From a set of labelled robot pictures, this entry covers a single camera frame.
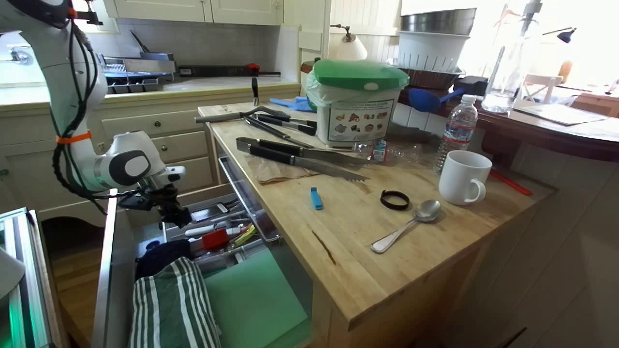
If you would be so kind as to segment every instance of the red pen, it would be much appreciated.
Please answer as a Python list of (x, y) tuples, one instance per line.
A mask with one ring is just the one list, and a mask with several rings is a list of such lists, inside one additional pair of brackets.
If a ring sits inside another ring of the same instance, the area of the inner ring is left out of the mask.
[(509, 178), (503, 176), (502, 174), (499, 174), (496, 170), (491, 169), (490, 170), (490, 175), (494, 176), (495, 178), (501, 180), (502, 182), (506, 183), (507, 185), (510, 185), (512, 188), (514, 188), (516, 191), (522, 193), (525, 196), (532, 196), (533, 192), (529, 191), (528, 189), (525, 189), (524, 187), (520, 186), (519, 184), (513, 182), (512, 180), (510, 180)]

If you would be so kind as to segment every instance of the mug handle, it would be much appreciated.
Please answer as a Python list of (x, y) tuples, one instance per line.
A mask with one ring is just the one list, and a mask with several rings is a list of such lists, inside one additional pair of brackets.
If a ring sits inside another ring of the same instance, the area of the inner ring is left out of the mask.
[(484, 199), (484, 197), (486, 196), (486, 185), (484, 185), (481, 181), (475, 178), (471, 179), (470, 183), (477, 185), (477, 197), (473, 199), (465, 198), (464, 201), (466, 203), (473, 203), (473, 202), (479, 202), (482, 199)]

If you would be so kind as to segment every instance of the printed label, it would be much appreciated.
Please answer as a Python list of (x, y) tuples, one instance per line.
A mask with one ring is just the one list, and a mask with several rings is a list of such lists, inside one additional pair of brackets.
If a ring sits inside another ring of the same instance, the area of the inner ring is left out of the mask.
[(379, 102), (339, 102), (329, 110), (329, 141), (356, 142), (379, 139), (387, 133), (394, 99)]
[(448, 141), (459, 142), (466, 144), (470, 142), (470, 138), (473, 136), (474, 127), (458, 126), (456, 124), (448, 123), (443, 133), (443, 138)]

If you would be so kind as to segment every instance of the green lid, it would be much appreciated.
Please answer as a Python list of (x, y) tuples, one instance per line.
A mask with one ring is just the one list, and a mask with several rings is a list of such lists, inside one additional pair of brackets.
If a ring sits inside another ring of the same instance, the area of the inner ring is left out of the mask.
[(382, 91), (403, 89), (409, 84), (409, 75), (404, 71), (372, 61), (321, 59), (313, 71), (320, 84), (344, 89)]

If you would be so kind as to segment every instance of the faucet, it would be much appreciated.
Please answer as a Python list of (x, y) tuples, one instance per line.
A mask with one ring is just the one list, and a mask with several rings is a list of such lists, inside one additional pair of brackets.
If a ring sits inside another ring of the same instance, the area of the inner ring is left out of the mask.
[(30, 48), (30, 45), (13, 46), (9, 50), (10, 59), (0, 59), (0, 63), (13, 62), (20, 65), (31, 65), (34, 61), (32, 55), (28, 52), (18, 50), (18, 48)]

